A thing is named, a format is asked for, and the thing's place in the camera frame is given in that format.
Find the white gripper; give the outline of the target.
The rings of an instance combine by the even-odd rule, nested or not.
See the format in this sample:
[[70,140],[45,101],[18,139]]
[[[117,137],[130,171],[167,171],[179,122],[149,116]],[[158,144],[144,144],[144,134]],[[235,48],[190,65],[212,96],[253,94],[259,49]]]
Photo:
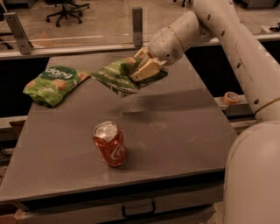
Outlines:
[[157,74],[164,64],[171,65],[180,60],[185,51],[203,37],[200,23],[194,12],[188,11],[168,27],[162,28],[143,46],[135,58],[148,60],[129,77],[139,82]]

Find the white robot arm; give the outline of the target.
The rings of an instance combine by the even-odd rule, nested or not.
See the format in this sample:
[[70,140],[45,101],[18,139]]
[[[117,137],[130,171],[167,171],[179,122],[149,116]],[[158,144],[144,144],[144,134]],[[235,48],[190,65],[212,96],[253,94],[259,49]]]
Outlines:
[[232,0],[193,0],[192,10],[160,30],[131,76],[141,81],[215,36],[257,123],[227,156],[223,224],[280,224],[280,65],[238,18]]

